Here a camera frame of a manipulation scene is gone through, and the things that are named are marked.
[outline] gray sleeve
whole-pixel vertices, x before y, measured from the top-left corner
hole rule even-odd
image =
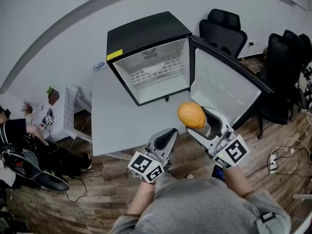
[[[256,191],[245,197],[253,204],[260,214],[272,212],[275,214],[276,221],[271,221],[266,225],[260,219],[257,222],[259,233],[281,233],[288,234],[291,231],[291,219],[289,215],[279,206],[267,191]]]
[[[135,230],[138,217],[135,216],[120,216],[113,228],[109,231],[109,234],[128,234]]]

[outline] gray shirt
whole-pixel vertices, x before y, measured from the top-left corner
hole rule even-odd
[[[263,223],[261,214],[274,213]],[[121,216],[111,234],[288,234],[287,213],[266,191],[237,196],[218,179],[183,179],[160,190],[140,218]]]

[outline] mini fridge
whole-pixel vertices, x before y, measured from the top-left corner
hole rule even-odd
[[[231,125],[246,120],[272,92],[170,12],[109,31],[107,63],[137,106],[189,90],[194,101],[222,112]]]

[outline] potted plant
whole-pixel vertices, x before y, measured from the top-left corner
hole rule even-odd
[[[49,104],[53,106],[54,103],[59,99],[59,93],[51,87],[49,87],[47,93],[49,98]]]
[[[24,116],[36,115],[36,110],[34,109],[33,103],[24,100],[23,105],[21,107],[21,112],[24,113]]]

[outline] power strip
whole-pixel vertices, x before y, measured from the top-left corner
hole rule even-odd
[[[276,168],[276,155],[270,156],[270,174],[274,173],[274,169]]]

